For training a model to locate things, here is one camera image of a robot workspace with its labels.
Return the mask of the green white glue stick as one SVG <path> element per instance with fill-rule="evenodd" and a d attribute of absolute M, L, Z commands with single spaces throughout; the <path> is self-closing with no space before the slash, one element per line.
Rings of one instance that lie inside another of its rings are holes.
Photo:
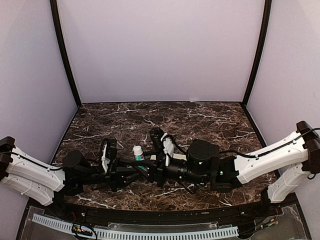
<path fill-rule="evenodd" d="M 133 154 L 134 154 L 136 161 L 139 162 L 139 161 L 145 160 L 144 153 L 143 153 L 142 147 L 140 145 L 134 146 L 132 150 L 133 150 Z"/>

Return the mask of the cream paper envelope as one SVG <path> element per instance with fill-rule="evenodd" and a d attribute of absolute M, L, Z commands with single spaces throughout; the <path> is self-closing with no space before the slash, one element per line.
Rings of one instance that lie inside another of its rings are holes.
<path fill-rule="evenodd" d="M 177 154 L 177 153 L 175 153 L 175 154 L 173 155 L 173 158 L 174 158 L 174 159 L 178 159 L 178 160 L 184 160 L 184 161 L 187 160 L 187 158 L 186 158 L 185 155 L 183 155 L 183 154 Z M 155 161 L 156 159 L 157 159 L 157 156 L 156 156 L 156 155 L 151 155 L 151 156 L 150 156 L 150 160 Z"/>

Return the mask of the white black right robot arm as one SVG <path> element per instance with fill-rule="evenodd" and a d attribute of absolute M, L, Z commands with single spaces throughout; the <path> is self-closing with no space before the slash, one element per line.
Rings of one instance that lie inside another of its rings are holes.
<path fill-rule="evenodd" d="M 301 182 L 312 179 L 320 172 L 319 128 L 311 128 L 300 121 L 297 129 L 274 144 L 250 153 L 229 150 L 229 157 L 216 144 L 194 140 L 184 153 L 185 159 L 174 158 L 176 142 L 164 134 L 156 142 L 160 149 L 156 159 L 130 162 L 130 166 L 149 182 L 162 184 L 165 180 L 187 181 L 194 185 L 210 184 L 213 191 L 228 193 L 274 170 L 286 167 L 286 171 L 261 192 L 261 201 L 255 205 L 255 213 L 266 217 Z"/>

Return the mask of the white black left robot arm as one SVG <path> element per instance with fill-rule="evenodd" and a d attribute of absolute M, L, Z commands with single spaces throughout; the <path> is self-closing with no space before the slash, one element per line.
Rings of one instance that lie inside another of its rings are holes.
<path fill-rule="evenodd" d="M 105 154 L 95 164 L 73 150 L 62 160 L 61 166 L 46 164 L 23 152 L 11 136 L 0 140 L 0 182 L 19 191 L 51 210 L 60 218 L 67 218 L 70 206 L 62 199 L 84 192 L 85 185 L 107 185 L 113 191 L 135 181 L 139 172 L 127 163 L 119 164 L 115 141 L 105 140 Z"/>

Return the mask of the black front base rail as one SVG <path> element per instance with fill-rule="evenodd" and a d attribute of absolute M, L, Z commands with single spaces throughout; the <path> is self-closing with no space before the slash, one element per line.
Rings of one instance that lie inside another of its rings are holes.
<path fill-rule="evenodd" d="M 77 223 L 93 226 L 106 226 L 109 223 L 138 225 L 182 225 L 213 223 L 244 224 L 258 218 L 260 202 L 236 206 L 184 211 L 133 211 L 91 207 L 66 203 L 67 209 L 75 217 L 62 216 L 63 220 L 76 220 Z"/>

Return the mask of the black enclosure frame post left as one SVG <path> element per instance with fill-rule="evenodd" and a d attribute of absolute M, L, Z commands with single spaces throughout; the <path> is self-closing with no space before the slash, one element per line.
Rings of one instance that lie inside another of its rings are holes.
<path fill-rule="evenodd" d="M 59 9 L 58 9 L 58 1 L 57 0 L 50 0 L 49 3 L 50 3 L 50 9 L 51 9 L 51 15 L 52 15 L 52 20 L 53 20 L 55 35 L 56 35 L 63 67 L 64 67 L 64 70 L 66 73 L 67 81 L 68 81 L 74 102 L 75 102 L 77 108 L 79 108 L 79 107 L 81 107 L 82 102 L 81 102 L 80 94 L 78 92 L 76 82 L 75 82 L 75 79 L 74 79 L 74 76 L 72 73 L 72 68 L 71 68 L 71 64 L 69 61 L 69 56 L 67 53 L 66 44 L 64 41 L 64 35 L 63 35 L 63 31 L 62 31 L 62 25 L 61 25 Z"/>

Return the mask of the black enclosure frame post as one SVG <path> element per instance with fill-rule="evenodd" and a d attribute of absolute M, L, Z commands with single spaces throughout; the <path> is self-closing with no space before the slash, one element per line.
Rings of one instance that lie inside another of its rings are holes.
<path fill-rule="evenodd" d="M 52 15 L 52 20 L 53 20 L 55 35 L 56 35 L 63 67 L 64 67 L 64 70 L 66 73 L 67 81 L 68 81 L 74 102 L 75 102 L 77 108 L 79 108 L 79 107 L 81 107 L 82 102 L 81 102 L 80 94 L 78 92 L 76 82 L 75 82 L 75 79 L 74 79 L 74 76 L 72 73 L 72 68 L 71 68 L 71 64 L 69 61 L 69 56 L 67 53 L 66 44 L 64 41 L 64 35 L 63 35 L 63 31 L 62 31 L 62 25 L 61 25 L 59 9 L 58 9 L 58 1 L 57 0 L 50 0 L 49 3 L 50 3 L 50 9 L 51 9 L 51 15 Z"/>
<path fill-rule="evenodd" d="M 258 69 L 260 66 L 265 40 L 267 36 L 268 26 L 269 26 L 269 20 L 271 15 L 271 8 L 272 8 L 272 0 L 265 0 L 264 1 L 264 8 L 263 8 L 263 14 L 262 14 L 262 20 L 261 20 L 261 26 L 260 26 L 260 32 L 257 42 L 257 47 L 252 63 L 252 68 L 250 71 L 248 83 L 246 86 L 246 90 L 242 99 L 242 103 L 247 106 L 250 100 L 250 96 L 255 84 L 256 76 L 258 74 Z"/>

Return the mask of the black enclosure frame post right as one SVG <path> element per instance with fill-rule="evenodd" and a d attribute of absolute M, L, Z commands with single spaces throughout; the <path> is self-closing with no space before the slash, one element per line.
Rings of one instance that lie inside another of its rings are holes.
<path fill-rule="evenodd" d="M 269 20 L 271 15 L 271 8 L 272 8 L 272 0 L 265 0 L 264 1 L 264 8 L 263 8 L 263 14 L 262 14 L 262 20 L 261 20 L 261 26 L 260 26 L 260 32 L 257 42 L 257 47 L 252 63 L 252 68 L 250 71 L 248 83 L 246 86 L 246 90 L 242 99 L 242 103 L 247 106 L 250 100 L 250 96 L 255 84 L 256 76 L 258 74 L 258 69 L 260 66 L 265 40 L 267 36 L 268 26 L 269 26 Z"/>

